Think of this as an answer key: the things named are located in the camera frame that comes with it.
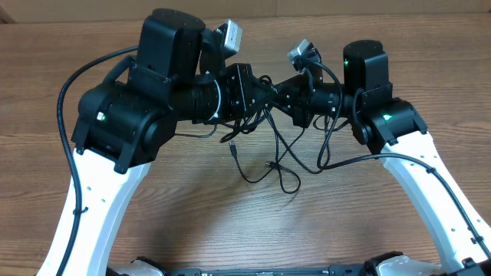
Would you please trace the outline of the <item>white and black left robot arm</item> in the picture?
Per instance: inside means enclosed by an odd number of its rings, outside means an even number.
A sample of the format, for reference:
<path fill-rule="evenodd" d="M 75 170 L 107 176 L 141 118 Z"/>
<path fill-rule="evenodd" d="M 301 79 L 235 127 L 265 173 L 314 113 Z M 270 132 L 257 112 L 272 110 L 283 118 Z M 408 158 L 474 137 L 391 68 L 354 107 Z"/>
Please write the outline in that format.
<path fill-rule="evenodd" d="M 190 14 L 158 8 L 144 20 L 138 45 L 115 51 L 117 64 L 82 95 L 72 134 L 58 98 L 71 181 L 39 274 L 107 274 L 129 201 L 177 124 L 238 123 L 273 99 L 249 64 L 226 64 L 241 38 L 234 21 L 212 30 Z"/>

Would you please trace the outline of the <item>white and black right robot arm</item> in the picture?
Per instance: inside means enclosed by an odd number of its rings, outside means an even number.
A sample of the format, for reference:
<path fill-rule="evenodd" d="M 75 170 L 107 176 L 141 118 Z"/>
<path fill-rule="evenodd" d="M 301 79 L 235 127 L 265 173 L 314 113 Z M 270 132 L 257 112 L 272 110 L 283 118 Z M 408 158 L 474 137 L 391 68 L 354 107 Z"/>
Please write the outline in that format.
<path fill-rule="evenodd" d="M 307 127 L 315 115 L 345 118 L 369 158 L 379 160 L 406 192 L 440 258 L 431 264 L 391 251 L 366 260 L 354 273 L 488 275 L 490 227 L 446 168 L 422 116 L 393 95 L 382 43 L 346 45 L 344 76 L 331 83 L 323 80 L 330 70 L 311 42 L 300 42 L 288 58 L 297 74 L 276 86 L 277 108 L 299 127 Z"/>

